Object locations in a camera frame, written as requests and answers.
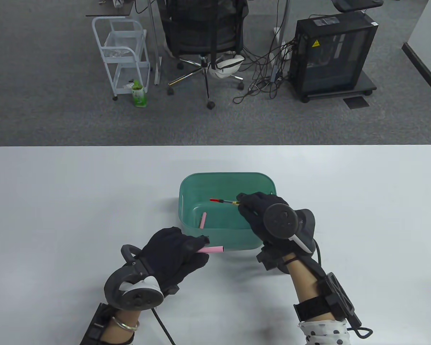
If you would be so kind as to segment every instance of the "pink tube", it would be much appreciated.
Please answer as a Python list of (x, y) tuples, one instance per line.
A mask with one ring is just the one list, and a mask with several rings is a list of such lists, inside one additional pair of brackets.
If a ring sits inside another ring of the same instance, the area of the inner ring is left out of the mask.
[(203, 249), (200, 249), (198, 253), (206, 253), (206, 254), (213, 254), (213, 253), (223, 253), (223, 246), (220, 247), (205, 247)]
[(199, 223), (199, 228), (204, 229), (204, 223), (206, 223), (206, 216), (208, 214), (206, 212), (203, 212), (203, 216), (201, 217), (201, 223)]

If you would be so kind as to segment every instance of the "black pc case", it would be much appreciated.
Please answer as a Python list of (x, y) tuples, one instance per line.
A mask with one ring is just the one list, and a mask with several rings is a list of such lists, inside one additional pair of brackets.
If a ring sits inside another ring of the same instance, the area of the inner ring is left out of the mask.
[(377, 28), (361, 11), (299, 20), (288, 73), (298, 97), (352, 90)]

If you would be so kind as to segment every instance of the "black wrist device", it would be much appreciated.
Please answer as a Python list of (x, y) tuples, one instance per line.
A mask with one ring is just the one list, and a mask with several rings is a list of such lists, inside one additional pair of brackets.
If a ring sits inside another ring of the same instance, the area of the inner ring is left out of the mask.
[[(299, 320), (301, 322), (307, 321), (330, 312), (337, 321), (347, 319), (351, 325), (348, 330), (354, 331), (358, 337), (362, 339), (370, 337), (373, 331), (362, 327), (362, 322), (356, 316), (351, 300), (335, 274), (332, 272), (326, 274), (321, 265), (314, 261), (311, 256), (297, 255), (297, 257), (316, 277), (319, 290), (319, 296), (294, 305)], [(267, 270), (276, 268), (278, 264), (282, 263), (282, 258), (278, 258), (277, 251), (273, 248), (270, 251), (268, 246), (262, 248), (257, 260), (263, 262)], [(362, 335), (359, 332), (360, 330), (367, 333)]]
[[(86, 330), (80, 345), (108, 345), (108, 343), (101, 341), (101, 337), (112, 319), (112, 316), (114, 316), (118, 310), (119, 309), (110, 305), (100, 303), (94, 313), (93, 319), (89, 323), (88, 329)], [(129, 345), (133, 340), (134, 333), (127, 342), (118, 345)]]

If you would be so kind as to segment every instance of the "hand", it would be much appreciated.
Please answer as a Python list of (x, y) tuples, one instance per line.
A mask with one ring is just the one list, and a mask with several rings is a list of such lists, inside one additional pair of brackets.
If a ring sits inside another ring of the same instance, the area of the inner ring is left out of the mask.
[(152, 236), (139, 256), (147, 260), (160, 289), (165, 291), (206, 265), (209, 255), (197, 251), (208, 243), (208, 237), (183, 235), (176, 227), (161, 229)]
[(280, 251), (282, 256), (291, 253), (303, 253), (303, 250), (295, 242), (274, 237), (263, 223), (263, 215), (269, 206), (274, 204), (289, 205), (283, 198), (257, 192), (255, 194), (241, 193), (236, 197), (236, 200), (240, 202), (238, 206), (240, 214), (247, 220), (252, 231), (263, 241), (265, 246), (272, 246)]

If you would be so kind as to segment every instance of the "small paintbrush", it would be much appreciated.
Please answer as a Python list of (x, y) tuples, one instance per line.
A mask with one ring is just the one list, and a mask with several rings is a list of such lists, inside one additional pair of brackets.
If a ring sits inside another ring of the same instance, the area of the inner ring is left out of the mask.
[(234, 201), (223, 200), (223, 199), (209, 199), (209, 201), (220, 202), (221, 204), (232, 204), (232, 205), (235, 205), (235, 206), (239, 206), (240, 205), (240, 202), (234, 202)]

